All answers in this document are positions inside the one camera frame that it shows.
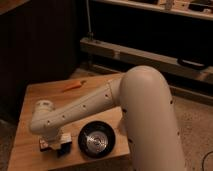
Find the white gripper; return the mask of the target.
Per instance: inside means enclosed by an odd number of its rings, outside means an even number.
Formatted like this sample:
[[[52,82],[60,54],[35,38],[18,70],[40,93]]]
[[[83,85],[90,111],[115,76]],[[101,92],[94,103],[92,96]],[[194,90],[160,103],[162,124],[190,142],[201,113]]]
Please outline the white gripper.
[[[62,133],[57,135],[56,137],[42,137],[41,139],[45,140],[48,144],[50,149],[52,150],[59,150],[62,144],[71,143],[72,138],[70,133]]]

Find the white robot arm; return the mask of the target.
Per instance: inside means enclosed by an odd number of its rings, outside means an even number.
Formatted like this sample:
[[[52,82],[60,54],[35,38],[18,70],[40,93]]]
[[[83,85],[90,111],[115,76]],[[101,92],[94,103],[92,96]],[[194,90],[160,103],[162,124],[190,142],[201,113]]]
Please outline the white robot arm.
[[[117,106],[135,171],[187,171],[170,88],[150,66],[134,67],[58,109],[49,100],[38,101],[29,130],[56,141],[64,125]]]

